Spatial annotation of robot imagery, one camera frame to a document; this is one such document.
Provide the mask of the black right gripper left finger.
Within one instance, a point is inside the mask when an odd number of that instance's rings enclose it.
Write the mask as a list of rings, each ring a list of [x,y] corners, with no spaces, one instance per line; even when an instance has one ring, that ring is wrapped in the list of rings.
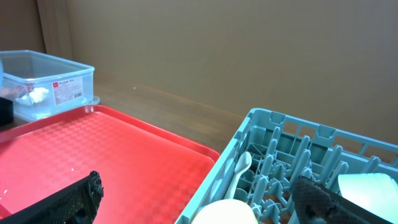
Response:
[[[100,174],[93,170],[68,187],[1,219],[1,224],[92,224],[103,197]]]

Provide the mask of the white plastic spoon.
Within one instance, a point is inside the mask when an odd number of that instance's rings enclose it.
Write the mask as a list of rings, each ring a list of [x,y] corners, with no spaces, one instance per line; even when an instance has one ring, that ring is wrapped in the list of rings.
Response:
[[[250,168],[251,164],[252,164],[251,154],[249,152],[242,153],[235,165],[233,176],[224,195],[224,199],[234,198],[239,178]]]

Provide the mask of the yellow cup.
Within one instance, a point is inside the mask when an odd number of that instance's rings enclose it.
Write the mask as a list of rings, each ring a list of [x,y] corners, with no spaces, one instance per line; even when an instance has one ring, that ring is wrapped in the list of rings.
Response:
[[[258,220],[248,204],[223,199],[203,207],[191,224],[258,224]]]

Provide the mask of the light green bowl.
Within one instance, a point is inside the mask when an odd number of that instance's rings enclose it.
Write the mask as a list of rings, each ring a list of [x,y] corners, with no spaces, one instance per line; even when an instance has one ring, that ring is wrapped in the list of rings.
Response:
[[[343,198],[391,223],[397,223],[397,182],[389,175],[341,174],[338,186]]]

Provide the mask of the white tissue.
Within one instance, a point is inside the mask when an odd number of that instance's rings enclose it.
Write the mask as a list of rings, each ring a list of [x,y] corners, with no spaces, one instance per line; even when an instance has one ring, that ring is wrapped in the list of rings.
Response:
[[[43,102],[49,94],[49,90],[44,87],[34,88],[32,91],[16,98],[16,102],[25,105],[32,106],[37,103]]]

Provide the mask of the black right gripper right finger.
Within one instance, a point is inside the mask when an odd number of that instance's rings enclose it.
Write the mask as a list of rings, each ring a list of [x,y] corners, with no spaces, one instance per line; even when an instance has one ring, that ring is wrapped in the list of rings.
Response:
[[[292,184],[292,201],[300,224],[388,224],[389,221],[350,202],[303,175]]]

